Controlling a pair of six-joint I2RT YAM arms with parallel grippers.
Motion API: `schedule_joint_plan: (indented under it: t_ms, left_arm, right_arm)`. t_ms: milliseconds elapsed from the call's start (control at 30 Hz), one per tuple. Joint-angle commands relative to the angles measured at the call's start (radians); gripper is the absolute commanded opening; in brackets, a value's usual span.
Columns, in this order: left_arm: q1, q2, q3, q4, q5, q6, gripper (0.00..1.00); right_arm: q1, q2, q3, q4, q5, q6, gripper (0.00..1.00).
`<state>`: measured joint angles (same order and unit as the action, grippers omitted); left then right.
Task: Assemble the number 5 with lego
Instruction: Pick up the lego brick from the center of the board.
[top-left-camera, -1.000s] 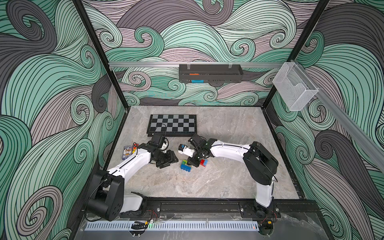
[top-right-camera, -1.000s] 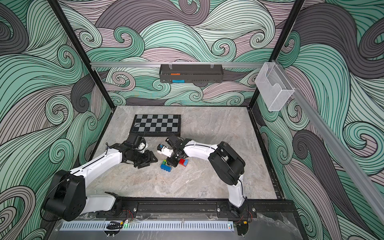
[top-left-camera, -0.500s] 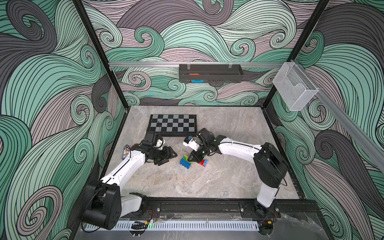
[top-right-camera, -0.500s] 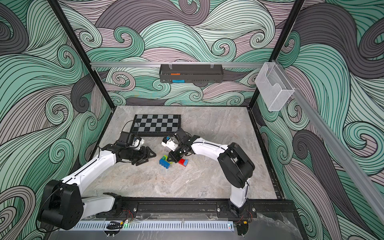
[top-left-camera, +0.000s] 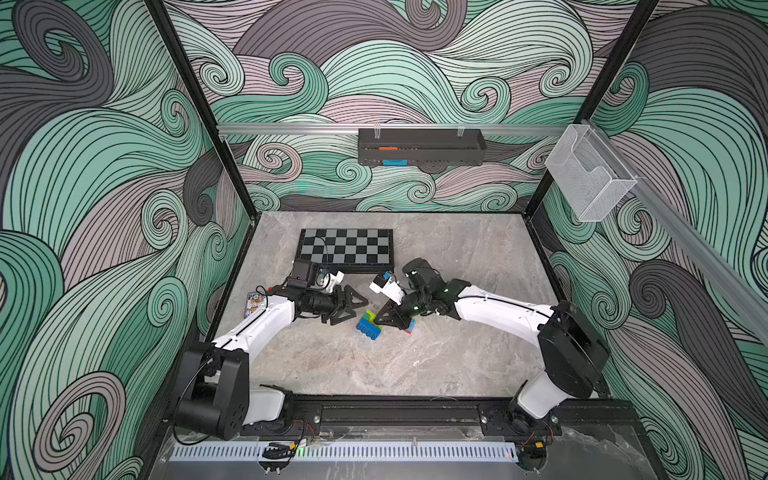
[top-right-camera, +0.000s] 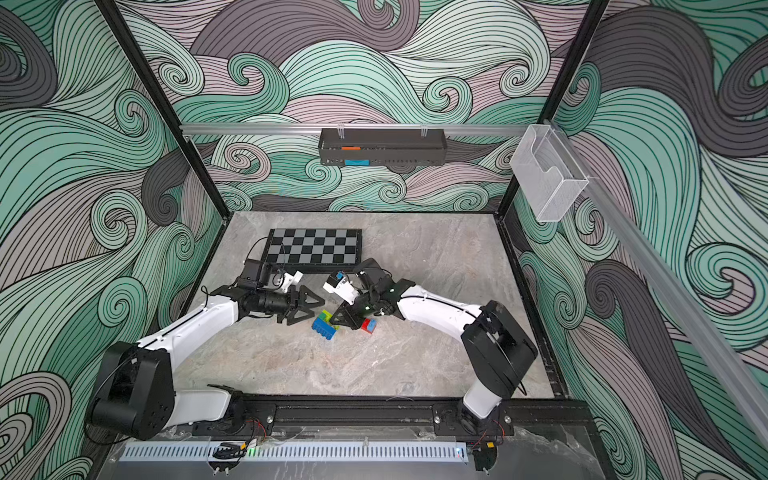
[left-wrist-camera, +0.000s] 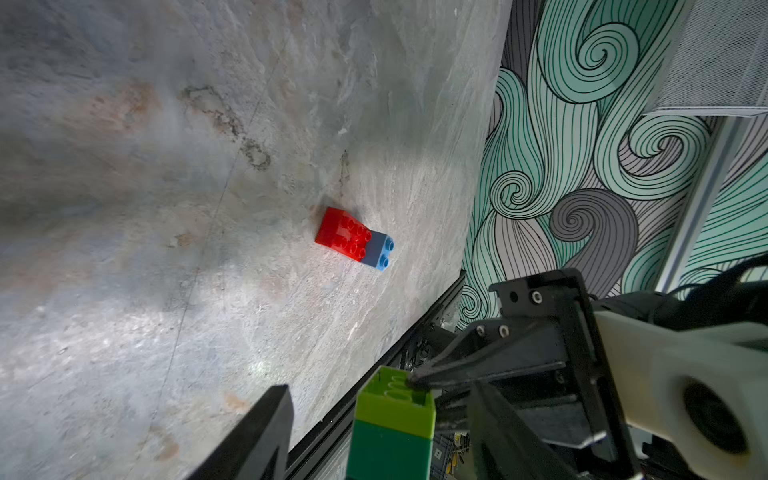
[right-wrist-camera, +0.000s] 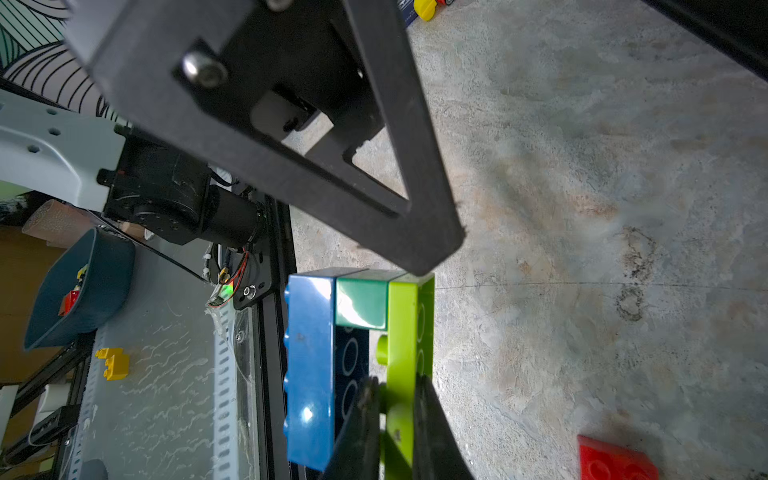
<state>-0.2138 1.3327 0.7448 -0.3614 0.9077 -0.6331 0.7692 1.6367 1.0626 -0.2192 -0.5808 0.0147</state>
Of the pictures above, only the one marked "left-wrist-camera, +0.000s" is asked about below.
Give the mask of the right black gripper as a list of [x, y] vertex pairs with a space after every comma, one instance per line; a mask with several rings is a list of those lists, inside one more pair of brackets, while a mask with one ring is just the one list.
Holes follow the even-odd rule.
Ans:
[[638, 479], [642, 469], [579, 271], [490, 287], [496, 318], [414, 370], [440, 390], [435, 428], [466, 430], [480, 479]]

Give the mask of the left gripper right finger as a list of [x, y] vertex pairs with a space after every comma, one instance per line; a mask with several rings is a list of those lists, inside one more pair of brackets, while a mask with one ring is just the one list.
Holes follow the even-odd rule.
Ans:
[[475, 383], [467, 404], [479, 479], [576, 479], [578, 474], [521, 420], [493, 386]]

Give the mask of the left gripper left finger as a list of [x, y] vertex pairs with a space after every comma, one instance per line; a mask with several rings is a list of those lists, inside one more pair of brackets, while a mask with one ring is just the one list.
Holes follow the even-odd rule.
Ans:
[[270, 387], [188, 479], [283, 479], [293, 415], [289, 386]]

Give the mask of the small dark green lego brick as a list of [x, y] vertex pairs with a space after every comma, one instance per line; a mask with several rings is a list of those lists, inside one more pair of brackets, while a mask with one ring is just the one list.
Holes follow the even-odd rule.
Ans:
[[431, 453], [431, 440], [356, 420], [345, 478], [426, 480]]

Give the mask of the lime green lego brick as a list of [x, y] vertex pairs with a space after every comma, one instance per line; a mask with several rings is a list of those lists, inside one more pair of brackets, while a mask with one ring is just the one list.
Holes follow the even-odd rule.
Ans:
[[431, 391], [407, 385], [406, 371], [379, 366], [358, 392], [355, 419], [432, 440], [436, 407]]

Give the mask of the small light blue lego brick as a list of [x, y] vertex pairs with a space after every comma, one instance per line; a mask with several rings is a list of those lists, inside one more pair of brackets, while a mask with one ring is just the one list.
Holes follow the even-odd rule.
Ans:
[[393, 239], [381, 232], [372, 231], [372, 238], [366, 244], [365, 256], [361, 262], [379, 271], [385, 271], [390, 263], [389, 257], [394, 250]]

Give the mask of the red lego brick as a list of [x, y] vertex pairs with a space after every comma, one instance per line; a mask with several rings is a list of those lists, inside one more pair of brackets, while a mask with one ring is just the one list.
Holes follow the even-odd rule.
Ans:
[[372, 232], [348, 212], [328, 207], [315, 237], [315, 243], [362, 262]]

